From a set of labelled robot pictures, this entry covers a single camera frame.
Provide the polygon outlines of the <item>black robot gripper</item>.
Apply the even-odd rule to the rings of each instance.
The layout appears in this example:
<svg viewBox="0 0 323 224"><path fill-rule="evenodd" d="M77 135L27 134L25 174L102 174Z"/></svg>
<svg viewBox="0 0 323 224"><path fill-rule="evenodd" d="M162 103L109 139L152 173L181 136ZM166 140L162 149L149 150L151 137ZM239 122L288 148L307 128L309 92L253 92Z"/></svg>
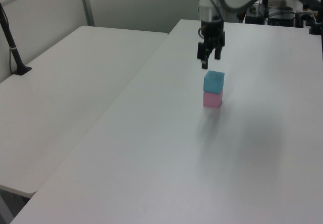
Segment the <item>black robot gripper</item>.
<svg viewBox="0 0 323 224"><path fill-rule="evenodd" d="M201 26L198 29L198 34L203 39L203 42L198 43L197 58L201 61L201 67L208 69L209 53L207 48L214 48L214 59L220 60L222 49L225 46L225 31L224 22L201 21Z"/></svg>

